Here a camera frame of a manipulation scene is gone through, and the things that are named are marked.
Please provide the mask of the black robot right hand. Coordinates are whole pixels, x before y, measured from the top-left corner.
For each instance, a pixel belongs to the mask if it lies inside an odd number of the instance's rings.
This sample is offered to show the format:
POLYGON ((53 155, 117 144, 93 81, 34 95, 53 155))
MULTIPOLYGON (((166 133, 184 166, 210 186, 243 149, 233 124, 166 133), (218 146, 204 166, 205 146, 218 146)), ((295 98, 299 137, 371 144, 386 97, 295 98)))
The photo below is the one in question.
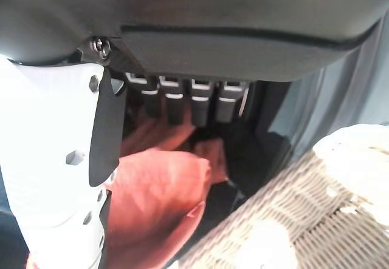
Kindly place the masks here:
POLYGON ((235 186, 190 244, 321 136, 388 124, 388 0, 1 0, 1 53, 214 81, 193 140, 225 140, 235 186))

